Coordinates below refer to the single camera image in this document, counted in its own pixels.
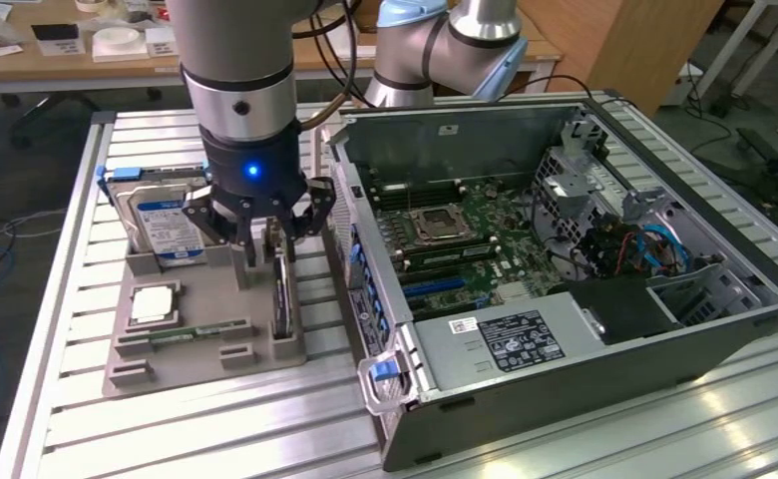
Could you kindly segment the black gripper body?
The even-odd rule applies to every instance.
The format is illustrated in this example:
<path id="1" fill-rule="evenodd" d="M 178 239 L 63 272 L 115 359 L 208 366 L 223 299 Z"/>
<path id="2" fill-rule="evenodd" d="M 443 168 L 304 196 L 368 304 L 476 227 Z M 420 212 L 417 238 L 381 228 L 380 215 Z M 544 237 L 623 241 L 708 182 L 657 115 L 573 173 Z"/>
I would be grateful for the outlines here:
<path id="1" fill-rule="evenodd" d="M 235 215 L 251 218 L 292 216 L 307 192 L 300 167 L 299 122 L 263 140 L 240 142 L 218 138 L 200 128 L 212 198 Z"/>

